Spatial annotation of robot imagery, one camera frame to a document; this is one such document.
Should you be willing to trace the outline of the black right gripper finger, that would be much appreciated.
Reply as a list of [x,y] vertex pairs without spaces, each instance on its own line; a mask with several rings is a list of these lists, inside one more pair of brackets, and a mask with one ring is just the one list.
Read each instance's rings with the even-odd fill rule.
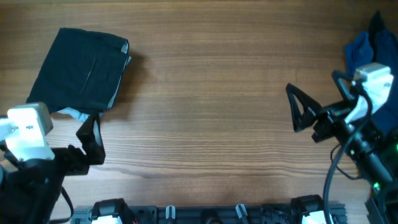
[[318,112],[322,108],[321,104],[291,83],[287,84],[285,90],[289,100],[294,131],[297,133],[311,127],[317,120]]
[[355,97],[350,93],[348,86],[345,84],[345,82],[352,82],[353,78],[345,72],[339,70],[334,70],[331,74],[331,77],[343,99],[347,101],[354,101]]

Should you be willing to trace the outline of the black shorts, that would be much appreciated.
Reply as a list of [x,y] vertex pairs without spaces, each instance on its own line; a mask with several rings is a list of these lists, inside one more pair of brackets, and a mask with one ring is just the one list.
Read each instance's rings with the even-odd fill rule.
[[92,114],[113,107],[129,62],[127,39],[104,32],[61,28],[27,102],[50,112],[73,108]]

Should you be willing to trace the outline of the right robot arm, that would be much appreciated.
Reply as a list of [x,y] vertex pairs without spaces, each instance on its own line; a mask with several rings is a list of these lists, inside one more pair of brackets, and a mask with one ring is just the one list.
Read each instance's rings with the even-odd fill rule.
[[331,152],[320,210],[322,221],[336,223],[329,200],[331,182],[343,155],[356,165],[359,178],[366,180],[373,195],[366,202],[370,223],[397,223],[397,130],[384,134],[373,116],[390,95],[394,76],[389,67],[372,65],[353,76],[335,70],[333,80],[343,99],[322,106],[289,83],[289,99],[294,131],[312,127],[315,142],[335,138],[339,144]]

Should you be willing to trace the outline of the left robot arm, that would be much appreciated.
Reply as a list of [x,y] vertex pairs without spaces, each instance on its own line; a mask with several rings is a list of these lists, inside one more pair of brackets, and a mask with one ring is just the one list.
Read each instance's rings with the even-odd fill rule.
[[[14,172],[1,167],[1,223],[66,223],[74,214],[72,201],[63,187],[66,176],[86,175],[91,166],[106,157],[100,132],[100,115],[91,114],[76,132],[82,148],[72,145],[52,148],[53,159],[17,162],[5,144],[5,158],[17,166]],[[70,215],[51,219],[53,208],[63,196]]]

